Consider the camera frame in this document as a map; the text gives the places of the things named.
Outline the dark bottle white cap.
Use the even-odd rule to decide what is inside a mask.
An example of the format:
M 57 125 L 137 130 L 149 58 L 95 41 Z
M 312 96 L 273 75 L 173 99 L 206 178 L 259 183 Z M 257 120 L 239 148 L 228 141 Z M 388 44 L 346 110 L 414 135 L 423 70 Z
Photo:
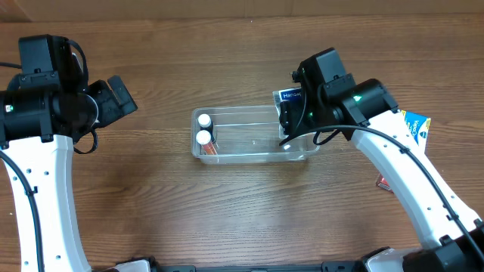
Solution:
M 206 130 L 210 133 L 211 141 L 214 142 L 216 140 L 216 136 L 214 132 L 214 124 L 211 117 L 205 113 L 201 114 L 197 117 L 197 122 L 201 130 Z

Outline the white Hansaplast plaster box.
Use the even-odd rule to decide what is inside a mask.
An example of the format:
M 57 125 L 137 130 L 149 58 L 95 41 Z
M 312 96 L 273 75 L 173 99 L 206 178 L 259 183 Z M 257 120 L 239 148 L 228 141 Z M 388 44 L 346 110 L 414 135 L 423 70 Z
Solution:
M 302 100 L 301 88 L 287 88 L 279 91 L 273 91 L 272 95 L 278 115 L 281 114 L 281 102 L 289 101 L 299 103 Z

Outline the blue VapoDrops box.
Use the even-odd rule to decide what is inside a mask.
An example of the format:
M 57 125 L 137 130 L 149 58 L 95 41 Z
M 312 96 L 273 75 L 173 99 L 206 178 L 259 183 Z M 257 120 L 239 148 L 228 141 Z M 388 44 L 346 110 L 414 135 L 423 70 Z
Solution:
M 431 118 L 405 110 L 402 111 L 402 115 L 404 116 L 405 124 L 408 126 L 411 136 L 415 139 L 419 148 L 425 151 L 429 137 Z

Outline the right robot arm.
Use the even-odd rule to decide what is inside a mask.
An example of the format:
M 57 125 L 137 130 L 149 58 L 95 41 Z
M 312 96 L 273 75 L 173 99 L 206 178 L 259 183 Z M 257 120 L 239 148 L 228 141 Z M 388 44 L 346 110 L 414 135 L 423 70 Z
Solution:
M 319 145 L 343 134 L 389 183 L 420 242 L 419 249 L 378 249 L 352 270 L 481 271 L 483 220 L 419 148 L 386 87 L 376 79 L 355 83 L 334 48 L 302 61 L 291 76 L 301 97 L 281 100 L 283 142 L 313 134 Z M 328 138 L 320 141 L 322 133 Z

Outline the orange Redoxon tube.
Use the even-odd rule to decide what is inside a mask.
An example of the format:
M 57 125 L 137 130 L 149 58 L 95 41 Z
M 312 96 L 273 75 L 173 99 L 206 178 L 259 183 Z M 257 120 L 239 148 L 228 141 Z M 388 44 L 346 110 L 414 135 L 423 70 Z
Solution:
M 199 131 L 195 138 L 206 155 L 217 155 L 217 150 L 212 142 L 212 135 L 207 130 Z

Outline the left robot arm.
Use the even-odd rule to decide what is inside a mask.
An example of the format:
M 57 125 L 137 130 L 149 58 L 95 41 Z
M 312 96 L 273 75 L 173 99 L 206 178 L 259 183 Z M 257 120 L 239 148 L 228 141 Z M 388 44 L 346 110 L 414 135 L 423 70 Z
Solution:
M 20 72 L 1 92 L 1 159 L 14 195 L 21 268 L 88 271 L 73 198 L 77 142 L 137 110 L 119 76 L 90 82 L 63 36 L 18 42 Z

